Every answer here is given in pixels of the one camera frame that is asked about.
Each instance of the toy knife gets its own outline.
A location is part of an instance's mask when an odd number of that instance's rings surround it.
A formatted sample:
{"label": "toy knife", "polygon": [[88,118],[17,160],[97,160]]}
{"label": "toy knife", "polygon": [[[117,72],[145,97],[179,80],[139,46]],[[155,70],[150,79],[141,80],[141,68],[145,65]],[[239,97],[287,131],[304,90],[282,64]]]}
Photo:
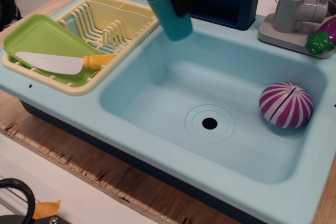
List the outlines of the toy knife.
{"label": "toy knife", "polygon": [[109,63],[114,54],[91,55],[83,58],[37,54],[34,52],[17,52],[16,56],[31,66],[53,73],[78,74],[83,67],[100,70],[101,65]]}

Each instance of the toy sink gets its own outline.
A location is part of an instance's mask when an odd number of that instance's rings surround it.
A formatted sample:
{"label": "toy sink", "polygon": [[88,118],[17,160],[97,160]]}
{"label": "toy sink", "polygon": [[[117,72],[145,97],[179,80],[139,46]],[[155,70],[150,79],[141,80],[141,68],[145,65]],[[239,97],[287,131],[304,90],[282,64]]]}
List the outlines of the toy sink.
{"label": "toy sink", "polygon": [[[179,42],[159,26],[82,95],[2,65],[0,86],[92,144],[120,150],[137,160],[132,164],[158,171],[152,175],[176,179],[177,188],[193,188],[187,193],[201,192],[194,197],[218,210],[312,223],[336,151],[336,59],[261,43],[263,20],[239,31],[193,19],[194,32]],[[262,91],[282,81],[310,94],[314,113],[306,126],[280,129],[259,112]],[[234,217],[246,221],[242,216]]]}

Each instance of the toy onion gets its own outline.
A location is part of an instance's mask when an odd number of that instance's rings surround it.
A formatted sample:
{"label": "toy onion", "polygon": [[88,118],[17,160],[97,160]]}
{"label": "toy onion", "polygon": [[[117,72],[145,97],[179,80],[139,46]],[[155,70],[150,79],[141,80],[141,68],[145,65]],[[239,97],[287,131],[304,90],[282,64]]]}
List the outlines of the toy onion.
{"label": "toy onion", "polygon": [[306,124],[313,112],[308,93],[290,82],[278,82],[267,87],[259,99],[265,119],[283,129],[295,129]]}

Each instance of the wooden table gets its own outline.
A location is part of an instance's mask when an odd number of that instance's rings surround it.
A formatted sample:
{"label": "wooden table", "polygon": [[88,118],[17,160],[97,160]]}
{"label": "wooden table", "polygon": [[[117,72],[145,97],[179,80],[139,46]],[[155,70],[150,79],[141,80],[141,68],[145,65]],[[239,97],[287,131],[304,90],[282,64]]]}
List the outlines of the wooden table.
{"label": "wooden table", "polygon": [[[72,1],[51,0],[30,15],[51,15]],[[0,47],[4,37],[27,17],[0,33]],[[3,91],[0,91],[0,132],[158,223],[238,224],[196,199],[30,115],[18,99]],[[314,220],[314,224],[317,223],[336,223],[336,161]]]}

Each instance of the toy eggplant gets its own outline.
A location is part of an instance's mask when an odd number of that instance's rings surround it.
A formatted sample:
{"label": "toy eggplant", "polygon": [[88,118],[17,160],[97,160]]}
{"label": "toy eggplant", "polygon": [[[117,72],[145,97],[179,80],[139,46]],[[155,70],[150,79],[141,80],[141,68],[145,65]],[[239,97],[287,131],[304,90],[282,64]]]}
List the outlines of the toy eggplant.
{"label": "toy eggplant", "polygon": [[336,44],[336,16],[325,22],[314,35],[308,36],[306,49],[312,55],[333,50]]}

